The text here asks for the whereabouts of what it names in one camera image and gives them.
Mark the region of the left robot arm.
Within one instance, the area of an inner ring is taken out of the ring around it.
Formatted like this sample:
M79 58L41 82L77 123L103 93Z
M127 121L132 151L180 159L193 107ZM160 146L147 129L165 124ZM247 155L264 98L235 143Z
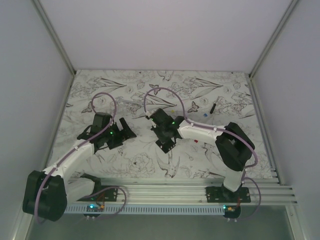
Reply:
M102 195L99 177L84 173L73 178L77 168L97 151L110 150L123 145L124 141L136 138L126 120L98 112L93 122L80 133L69 152L42 171L32 171L26 181L22 210L26 214L55 222L64 214L68 204L78 200L98 200Z

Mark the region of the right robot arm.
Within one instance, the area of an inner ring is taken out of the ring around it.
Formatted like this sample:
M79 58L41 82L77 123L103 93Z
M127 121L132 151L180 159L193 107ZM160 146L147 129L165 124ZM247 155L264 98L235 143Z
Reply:
M222 198L231 203L239 197L246 163L254 154L255 146L236 123L207 125L184 116L172 118L161 108L147 112L146 117L152 121L156 144L164 153L176 146L176 139L197 140L216 146L226 166Z

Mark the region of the black fuse box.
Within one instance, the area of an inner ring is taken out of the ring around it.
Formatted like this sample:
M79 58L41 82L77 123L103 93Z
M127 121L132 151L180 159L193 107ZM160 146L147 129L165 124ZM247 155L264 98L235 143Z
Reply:
M176 146L175 142L171 139L165 141L164 143L162 143L160 140L157 140L155 143L165 154L167 154Z

